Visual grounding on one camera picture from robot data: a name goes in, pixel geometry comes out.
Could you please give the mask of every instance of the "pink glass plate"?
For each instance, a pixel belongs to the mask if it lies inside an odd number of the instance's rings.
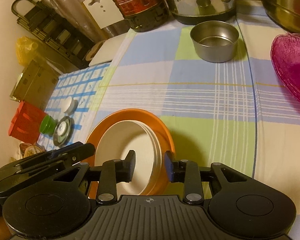
[[[291,94],[300,101],[300,34],[278,35],[271,46],[274,70]]]

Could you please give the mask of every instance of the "soy sauce bottle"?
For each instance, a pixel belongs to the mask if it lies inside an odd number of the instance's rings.
[[[136,32],[152,30],[169,17],[164,0],[113,0],[130,27]]]

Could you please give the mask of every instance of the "yellow line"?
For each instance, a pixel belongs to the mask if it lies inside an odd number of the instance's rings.
[[[280,88],[284,88],[284,86],[263,84],[263,83],[259,83],[259,82],[256,82],[256,84],[257,85],[262,85],[262,86],[268,86],[268,87],[280,87]]]
[[[108,85],[107,87],[124,87],[124,86],[140,86],[140,85],[221,85],[221,86],[252,87],[252,85],[207,83],[207,82],[138,83],[138,84]]]

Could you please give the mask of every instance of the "white wall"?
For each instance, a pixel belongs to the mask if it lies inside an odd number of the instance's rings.
[[[9,95],[23,69],[17,62],[15,44],[17,38],[31,37],[29,32],[17,24],[17,17],[11,12],[13,2],[0,0],[0,167],[15,155],[19,144],[18,140],[8,136],[11,119],[19,104],[11,101]]]

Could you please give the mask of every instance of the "orange bowl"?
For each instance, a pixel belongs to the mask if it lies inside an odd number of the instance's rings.
[[[101,137],[108,130],[108,128],[110,128],[113,124],[124,120],[140,121],[148,125],[154,131],[154,133],[156,134],[159,140],[162,155],[168,150],[175,155],[173,140],[165,124],[154,114],[146,110],[136,109],[136,108],[122,109],[120,111],[117,111],[107,116],[93,129],[86,143],[92,143],[95,146],[95,148],[97,148]],[[88,162],[90,166],[94,166],[95,155],[89,157],[84,161]],[[163,162],[161,166],[159,179],[156,181],[155,186],[147,195],[162,194],[165,188],[167,187],[167,184],[168,184],[168,177]],[[97,185],[98,185],[97,183],[91,185],[91,190],[89,195],[90,198],[96,197]]]

